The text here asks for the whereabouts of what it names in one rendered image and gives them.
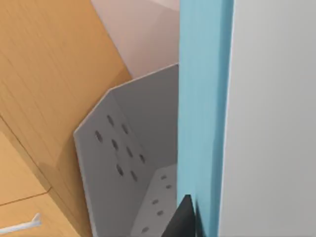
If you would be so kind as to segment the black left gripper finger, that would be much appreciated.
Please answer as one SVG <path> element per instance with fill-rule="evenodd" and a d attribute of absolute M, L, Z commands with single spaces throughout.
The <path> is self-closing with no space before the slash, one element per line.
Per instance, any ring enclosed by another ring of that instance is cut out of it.
<path fill-rule="evenodd" d="M 184 195 L 161 237 L 196 237 L 196 217 L 190 195 Z"/>

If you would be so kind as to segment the grey pierced drawer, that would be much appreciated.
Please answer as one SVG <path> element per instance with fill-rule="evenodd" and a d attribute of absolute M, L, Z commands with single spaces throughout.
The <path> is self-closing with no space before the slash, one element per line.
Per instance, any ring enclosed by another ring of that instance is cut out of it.
<path fill-rule="evenodd" d="M 177 208 L 177 64 L 116 86 L 74 131 L 93 237 L 160 237 Z"/>

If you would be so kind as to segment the wooden cupboard door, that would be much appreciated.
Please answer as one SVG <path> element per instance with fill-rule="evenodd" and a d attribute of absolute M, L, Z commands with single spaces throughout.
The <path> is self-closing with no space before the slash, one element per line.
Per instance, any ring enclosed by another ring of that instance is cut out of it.
<path fill-rule="evenodd" d="M 51 189 L 48 193 L 0 205 L 0 230 L 31 222 L 40 215 L 41 225 L 14 231 L 0 237 L 91 237 L 69 208 Z"/>

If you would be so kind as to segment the wooden drawer front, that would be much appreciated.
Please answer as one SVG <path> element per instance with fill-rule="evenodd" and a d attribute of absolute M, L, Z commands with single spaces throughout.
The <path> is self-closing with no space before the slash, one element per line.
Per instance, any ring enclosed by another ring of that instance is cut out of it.
<path fill-rule="evenodd" d="M 0 118 L 0 205 L 47 193 L 50 183 Z"/>

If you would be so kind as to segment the wooden cupboard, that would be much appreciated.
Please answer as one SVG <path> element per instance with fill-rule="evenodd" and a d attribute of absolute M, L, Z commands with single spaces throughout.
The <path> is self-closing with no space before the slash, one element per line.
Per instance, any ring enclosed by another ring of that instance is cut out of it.
<path fill-rule="evenodd" d="M 0 0 L 0 116 L 80 237 L 92 231 L 73 132 L 130 78 L 91 0 Z"/>

